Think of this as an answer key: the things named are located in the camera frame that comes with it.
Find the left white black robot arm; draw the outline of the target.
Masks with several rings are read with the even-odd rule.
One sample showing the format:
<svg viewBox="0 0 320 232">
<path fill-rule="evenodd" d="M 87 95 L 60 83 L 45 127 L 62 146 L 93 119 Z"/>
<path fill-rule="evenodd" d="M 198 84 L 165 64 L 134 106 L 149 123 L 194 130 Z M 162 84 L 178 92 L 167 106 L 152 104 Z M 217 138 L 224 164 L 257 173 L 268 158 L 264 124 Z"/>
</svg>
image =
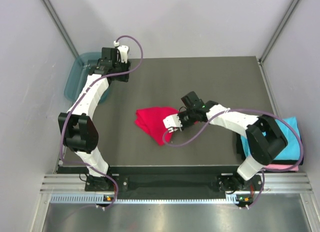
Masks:
<svg viewBox="0 0 320 232">
<path fill-rule="evenodd" d="M 115 187 L 108 175 L 109 165 L 99 149 L 99 134 L 93 123 L 95 109 L 112 81 L 127 82 L 131 63 L 129 47 L 116 43 L 113 48 L 102 48 L 101 58 L 88 61 L 86 83 L 75 104 L 58 117 L 63 145 L 80 157 L 88 168 L 87 187 L 109 190 Z"/>
</svg>

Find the red t shirt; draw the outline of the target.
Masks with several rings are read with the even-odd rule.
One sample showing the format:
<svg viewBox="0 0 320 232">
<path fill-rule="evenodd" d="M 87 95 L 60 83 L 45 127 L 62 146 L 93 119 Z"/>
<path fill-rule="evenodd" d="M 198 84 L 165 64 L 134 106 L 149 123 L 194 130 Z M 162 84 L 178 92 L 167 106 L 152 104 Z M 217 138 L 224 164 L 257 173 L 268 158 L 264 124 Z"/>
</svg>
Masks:
<svg viewBox="0 0 320 232">
<path fill-rule="evenodd" d="M 172 107 L 150 107 L 137 109 L 135 125 L 149 135 L 159 146 L 163 146 L 163 135 L 167 131 L 163 120 L 169 115 L 176 114 L 177 109 Z"/>
</svg>

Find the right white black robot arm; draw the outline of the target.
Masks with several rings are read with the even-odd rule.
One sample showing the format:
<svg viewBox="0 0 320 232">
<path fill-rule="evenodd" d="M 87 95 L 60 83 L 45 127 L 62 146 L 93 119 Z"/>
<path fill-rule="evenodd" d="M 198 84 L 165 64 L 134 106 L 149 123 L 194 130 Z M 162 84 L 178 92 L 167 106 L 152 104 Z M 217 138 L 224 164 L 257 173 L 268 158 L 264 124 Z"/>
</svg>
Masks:
<svg viewBox="0 0 320 232">
<path fill-rule="evenodd" d="M 196 122 L 208 122 L 210 125 L 221 126 L 243 136 L 250 150 L 250 155 L 232 175 L 231 190 L 244 190 L 252 183 L 257 172 L 271 162 L 288 145 L 288 141 L 269 115 L 249 115 L 234 111 L 223 105 L 200 99 L 192 91 L 181 98 L 186 110 L 178 112 L 178 124 L 183 130 Z"/>
</svg>

